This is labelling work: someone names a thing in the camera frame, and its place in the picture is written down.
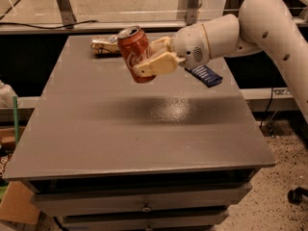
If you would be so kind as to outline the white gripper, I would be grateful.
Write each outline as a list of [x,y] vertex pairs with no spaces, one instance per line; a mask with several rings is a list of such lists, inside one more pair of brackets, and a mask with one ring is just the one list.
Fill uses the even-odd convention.
[[150,59],[133,67],[134,72],[141,77],[168,74],[178,65],[193,69],[210,61],[209,43],[203,24],[184,27],[171,39],[159,38],[152,41],[149,47]]

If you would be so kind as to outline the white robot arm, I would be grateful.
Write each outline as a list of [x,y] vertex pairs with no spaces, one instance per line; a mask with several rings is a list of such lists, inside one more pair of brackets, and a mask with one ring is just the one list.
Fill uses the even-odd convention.
[[220,57],[265,52],[308,121],[308,43],[283,0],[244,0],[227,14],[150,43],[152,56],[133,67],[141,77],[194,69]]

